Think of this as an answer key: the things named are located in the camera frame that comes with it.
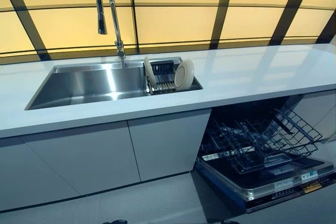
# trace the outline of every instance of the pull-down faucet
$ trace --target pull-down faucet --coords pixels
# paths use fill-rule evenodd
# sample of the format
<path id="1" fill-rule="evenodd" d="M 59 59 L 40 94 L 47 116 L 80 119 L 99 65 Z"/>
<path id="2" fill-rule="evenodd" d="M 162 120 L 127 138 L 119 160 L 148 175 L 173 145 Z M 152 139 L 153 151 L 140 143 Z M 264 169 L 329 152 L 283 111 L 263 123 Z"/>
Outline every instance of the pull-down faucet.
<path id="1" fill-rule="evenodd" d="M 96 0 L 96 1 L 97 1 L 97 12 L 98 12 L 98 33 L 107 34 L 105 18 L 104 18 L 103 0 Z M 118 56 L 121 58 L 124 58 L 125 57 L 124 45 L 123 45 L 123 42 L 120 36 L 120 29 L 119 29 L 118 17 L 117 17 L 117 11 L 116 11 L 116 3 L 114 0 L 109 0 L 109 2 L 110 2 L 111 11 L 112 11 L 112 20 L 114 24 L 115 36 L 117 38 L 117 40 L 114 43 L 118 50 Z"/>

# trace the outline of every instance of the dish rack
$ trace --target dish rack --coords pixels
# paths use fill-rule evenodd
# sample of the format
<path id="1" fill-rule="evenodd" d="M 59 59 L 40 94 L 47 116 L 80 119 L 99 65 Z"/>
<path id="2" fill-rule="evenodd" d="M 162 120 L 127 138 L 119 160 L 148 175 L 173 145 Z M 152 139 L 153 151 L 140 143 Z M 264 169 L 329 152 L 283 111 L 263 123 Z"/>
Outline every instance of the dish rack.
<path id="1" fill-rule="evenodd" d="M 274 109 L 272 120 L 238 119 L 226 122 L 220 116 L 209 121 L 200 152 L 204 160 L 226 158 L 244 174 L 280 166 L 307 157 L 322 138 L 290 108 Z"/>
<path id="2" fill-rule="evenodd" d="M 148 86 L 147 92 L 149 94 L 163 94 L 163 93 L 176 92 L 174 86 L 174 76 L 175 76 L 174 61 L 166 60 L 166 61 L 151 62 L 151 66 L 156 80 L 156 87 L 155 88 L 152 87 L 145 70 Z"/>

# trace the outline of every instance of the white plate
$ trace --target white plate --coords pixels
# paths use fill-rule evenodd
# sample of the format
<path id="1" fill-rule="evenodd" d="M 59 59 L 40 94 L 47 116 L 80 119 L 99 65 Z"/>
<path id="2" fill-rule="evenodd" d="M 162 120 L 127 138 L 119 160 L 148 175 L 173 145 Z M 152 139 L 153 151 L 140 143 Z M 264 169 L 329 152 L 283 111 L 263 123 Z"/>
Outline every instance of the white plate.
<path id="1" fill-rule="evenodd" d="M 175 73 L 174 85 L 177 91 L 187 90 L 194 80 L 194 64 L 191 60 L 182 61 Z"/>
<path id="2" fill-rule="evenodd" d="M 145 70 L 146 70 L 148 79 L 149 79 L 149 81 L 151 83 L 151 86 L 153 88 L 156 88 L 156 80 L 155 80 L 155 76 L 154 76 L 154 72 L 153 72 L 153 69 L 152 69 L 152 65 L 149 62 L 148 56 L 146 56 L 144 58 L 144 64 L 145 64 Z"/>

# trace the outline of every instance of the lower cabinet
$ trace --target lower cabinet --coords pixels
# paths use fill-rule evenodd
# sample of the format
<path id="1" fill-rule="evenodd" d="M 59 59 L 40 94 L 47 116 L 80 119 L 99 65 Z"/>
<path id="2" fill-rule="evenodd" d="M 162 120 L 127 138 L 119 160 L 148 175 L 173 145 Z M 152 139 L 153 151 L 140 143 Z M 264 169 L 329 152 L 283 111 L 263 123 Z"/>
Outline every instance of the lower cabinet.
<path id="1" fill-rule="evenodd" d="M 328 139 L 336 133 L 335 89 L 305 94 L 294 111 L 320 132 L 322 139 Z"/>
<path id="2" fill-rule="evenodd" d="M 193 169 L 211 109 L 129 120 L 142 181 Z"/>
<path id="3" fill-rule="evenodd" d="M 0 211 L 75 196 L 19 137 L 0 139 Z"/>
<path id="4" fill-rule="evenodd" d="M 21 138 L 81 195 L 140 181 L 126 121 Z"/>

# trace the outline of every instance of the kitchen sink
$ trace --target kitchen sink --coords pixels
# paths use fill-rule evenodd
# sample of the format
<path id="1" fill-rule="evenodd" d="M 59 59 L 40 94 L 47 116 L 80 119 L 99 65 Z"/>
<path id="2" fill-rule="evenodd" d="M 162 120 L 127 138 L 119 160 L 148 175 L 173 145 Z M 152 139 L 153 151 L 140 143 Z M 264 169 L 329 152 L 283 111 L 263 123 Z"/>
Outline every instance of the kitchen sink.
<path id="1" fill-rule="evenodd" d="M 164 60 L 173 60 L 175 69 L 182 61 L 179 57 Z M 55 66 L 26 110 L 145 97 L 153 95 L 149 88 L 143 60 Z M 201 88 L 194 78 L 190 90 Z"/>

